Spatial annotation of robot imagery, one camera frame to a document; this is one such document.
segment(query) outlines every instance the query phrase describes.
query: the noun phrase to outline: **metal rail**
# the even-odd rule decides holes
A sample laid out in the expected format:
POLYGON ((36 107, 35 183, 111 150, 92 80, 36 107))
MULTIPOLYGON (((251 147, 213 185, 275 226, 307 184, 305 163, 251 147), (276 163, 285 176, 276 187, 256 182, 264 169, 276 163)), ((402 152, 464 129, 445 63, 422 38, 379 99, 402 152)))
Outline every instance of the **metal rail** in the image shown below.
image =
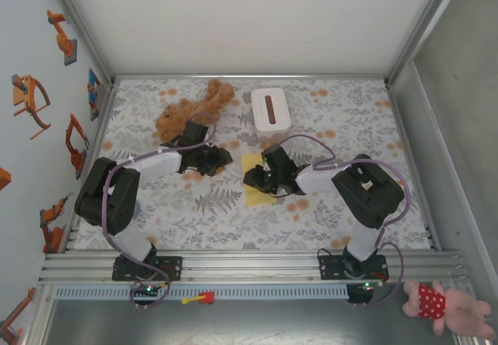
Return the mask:
MULTIPOLYGON (((341 255, 342 251, 331 251, 341 255)), ((400 273, 398 253, 385 249, 390 282, 400 273)), ((321 284, 364 283, 363 280, 321 280, 316 252, 188 252, 159 251, 158 255, 184 258, 178 284, 321 284)), ((111 280, 116 252, 73 251, 48 255, 39 284, 120 284, 111 280)), ((468 281, 468 270, 457 252, 404 250, 404 280, 468 281)))

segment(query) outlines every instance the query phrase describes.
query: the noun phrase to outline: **floral tablecloth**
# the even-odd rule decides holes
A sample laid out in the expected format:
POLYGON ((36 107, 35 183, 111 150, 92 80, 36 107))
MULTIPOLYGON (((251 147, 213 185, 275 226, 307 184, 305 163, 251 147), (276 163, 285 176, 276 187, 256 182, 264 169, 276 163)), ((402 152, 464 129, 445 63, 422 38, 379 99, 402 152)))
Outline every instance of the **floral tablecloth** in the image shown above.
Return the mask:
MULTIPOLYGON (((352 233, 353 217, 337 192, 281 198, 271 205, 247 207, 240 156, 261 152, 254 132, 250 92, 257 88, 284 90, 292 119, 290 132, 313 135, 328 144, 338 161, 359 153, 396 166, 412 181, 391 104, 382 80, 268 79, 226 80, 236 90, 222 113, 214 142, 233 158, 222 174, 203 178, 196 173, 168 175, 139 190, 140 211, 134 218, 158 249, 299 249, 343 248, 352 233)), ((127 79, 119 84, 101 156, 113 160, 156 148, 154 121, 162 110, 186 97, 204 96, 207 79, 127 79)), ((308 139, 284 145, 297 164, 327 157, 308 139)), ((429 248, 419 203, 414 195, 404 220, 390 226, 384 240, 402 248, 429 248)), ((101 229, 81 222, 78 249, 109 245, 101 229)))

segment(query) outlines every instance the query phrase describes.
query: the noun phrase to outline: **aluminum frame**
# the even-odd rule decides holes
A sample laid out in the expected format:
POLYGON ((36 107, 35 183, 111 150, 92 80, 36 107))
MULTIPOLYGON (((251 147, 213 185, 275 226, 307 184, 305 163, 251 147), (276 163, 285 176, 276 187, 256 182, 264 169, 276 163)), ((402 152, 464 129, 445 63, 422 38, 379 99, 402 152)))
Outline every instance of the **aluminum frame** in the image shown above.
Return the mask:
MULTIPOLYGON (((64 14, 68 21, 73 25, 80 40, 89 52, 90 57, 96 63, 97 68, 103 75, 103 80, 110 82, 114 78, 114 74, 104 59, 103 55, 93 39, 91 33, 86 29, 84 20, 78 14, 78 9, 72 0, 58 0, 61 3, 64 14)), ((395 63, 388 75, 389 83, 393 83, 404 65, 411 58, 413 50, 419 43, 423 32, 427 28, 434 13, 439 7, 442 0, 430 0, 423 14, 420 16, 412 34, 405 43, 400 55, 396 58, 395 63)), ((171 75, 170 77, 194 77, 195 75, 171 75)), ((210 77, 212 75, 196 75, 197 77, 210 77)), ((244 75, 216 75, 218 77, 241 77, 244 75)), ((331 77, 331 75, 317 74, 312 75, 246 75, 246 77, 331 77)), ((337 75, 337 77, 352 77, 352 78, 368 78, 369 76, 360 75, 337 75)), ((150 76, 133 76, 123 75, 121 79, 144 78, 155 79, 157 77, 165 77, 162 75, 150 76)), ((115 91, 109 97, 106 97, 106 103, 101 111, 100 125, 97 130, 95 142, 92 151, 89 155, 89 163, 96 159, 98 154, 98 146, 101 144, 103 134, 107 127, 110 110, 115 98, 115 91)), ((398 128, 402 127, 402 122, 399 117, 395 116, 398 128)), ((405 146, 409 147, 406 139, 406 134, 403 128, 399 131, 402 133, 402 139, 405 146)), ((83 172, 83 177, 88 173, 90 164, 86 165, 83 172)), ((409 166, 413 175, 414 185, 421 189, 419 176, 416 173, 416 166, 409 152, 409 166)), ((425 208, 423 214, 427 217, 430 225, 430 213, 427 210, 424 196, 421 196, 421 202, 425 208)), ((71 249, 72 241, 68 242, 71 235, 78 230, 78 217, 73 216, 69 227, 66 227, 66 232, 61 243, 60 252, 67 248, 71 249)), ((248 282, 265 282, 265 283, 296 283, 303 282, 309 284, 319 284, 320 273, 317 267, 316 255, 313 252, 159 252, 160 255, 182 255, 184 260, 184 278, 186 283, 248 283, 248 282)), ((418 280, 432 280, 434 278, 441 279, 449 284, 454 284, 454 279, 457 278, 460 284, 464 284, 469 290, 472 290, 472 285, 469 281, 468 271, 463 263, 462 257, 455 252, 435 252, 433 250, 425 251, 403 251, 406 256, 406 274, 405 277, 411 277, 418 280)), ((397 254, 386 250, 383 252, 388 258, 388 264, 392 268, 391 278, 394 279, 399 274, 399 261, 397 254)), ((26 329, 28 335, 23 345, 41 345, 44 343, 44 338, 47 329, 50 327, 51 313, 54 305, 54 287, 59 283, 110 283, 108 276, 112 270, 112 261, 116 252, 77 252, 67 251, 60 255, 49 255, 45 261, 44 267, 40 275, 40 284, 37 286, 40 292, 39 298, 36 300, 37 305, 35 320, 33 325, 26 329)), ((477 339, 468 339, 460 336, 455 336, 455 343, 489 343, 482 342, 477 339)))
POLYGON ((428 228, 429 234, 428 237, 431 237, 433 240, 432 247, 435 250, 439 250, 440 241, 437 236, 436 227, 434 226, 434 220, 430 214, 429 204, 427 203, 427 197, 424 193, 422 180, 420 178, 419 170, 417 169, 415 159, 412 152, 412 146, 410 145, 410 140, 408 135, 406 134, 405 125, 403 123, 402 115, 399 111, 398 102, 393 97, 391 91, 388 89, 389 100, 391 101, 392 109, 393 109, 393 117, 395 119, 396 127, 398 129, 398 133, 400 135, 400 139, 402 141, 403 146, 405 147, 405 159, 408 164, 408 169, 410 172, 410 178, 412 179, 413 188, 416 190, 417 200, 420 204, 420 215, 424 220, 426 227, 428 228))

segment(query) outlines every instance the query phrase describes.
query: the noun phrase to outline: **white wall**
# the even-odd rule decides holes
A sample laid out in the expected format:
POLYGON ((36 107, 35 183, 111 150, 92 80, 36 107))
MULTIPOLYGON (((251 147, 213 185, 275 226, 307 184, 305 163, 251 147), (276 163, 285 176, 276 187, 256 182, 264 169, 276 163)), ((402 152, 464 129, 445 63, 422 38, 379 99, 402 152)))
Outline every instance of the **white wall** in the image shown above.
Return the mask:
MULTIPOLYGON (((89 119, 88 68, 92 67, 82 46, 78 61, 68 67, 56 43, 54 27, 47 21, 47 10, 59 12, 55 0, 0 0, 0 167, 12 175, 12 182, 0 191, 0 319, 14 309, 36 284, 44 259, 40 230, 41 209, 48 209, 69 192, 77 194, 80 182, 65 147, 69 113, 85 130, 90 143, 98 119, 89 119), (40 118, 51 127, 34 140, 39 127, 21 108, 12 105, 11 76, 31 74, 37 78, 51 100, 40 118)), ((62 23, 69 37, 70 26, 62 23)), ((35 93, 37 105, 43 97, 35 93)), ((78 134, 73 145, 83 148, 78 134)), ((63 224, 72 213, 75 196, 58 219, 63 224)))
POLYGON ((386 74, 428 0, 75 0, 116 73, 386 74))

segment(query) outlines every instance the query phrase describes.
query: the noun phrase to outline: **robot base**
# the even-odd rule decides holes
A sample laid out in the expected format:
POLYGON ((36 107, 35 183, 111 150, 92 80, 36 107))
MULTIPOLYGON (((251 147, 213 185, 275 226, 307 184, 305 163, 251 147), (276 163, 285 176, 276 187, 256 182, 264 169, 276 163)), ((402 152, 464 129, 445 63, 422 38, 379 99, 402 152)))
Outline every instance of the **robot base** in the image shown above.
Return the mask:
MULTIPOLYGON (((156 267, 167 273, 170 281, 179 281, 181 278, 181 257, 156 257, 156 267)), ((137 266, 124 257, 117 257, 114 261, 112 272, 113 281, 137 281, 150 278, 154 272, 151 269, 137 266)), ((156 276, 154 280, 163 280, 161 276, 156 276)))
POLYGON ((366 280, 369 282, 389 279, 388 264, 383 255, 373 255, 368 267, 358 276, 352 276, 346 271, 342 255, 321 255, 320 274, 322 280, 366 280))

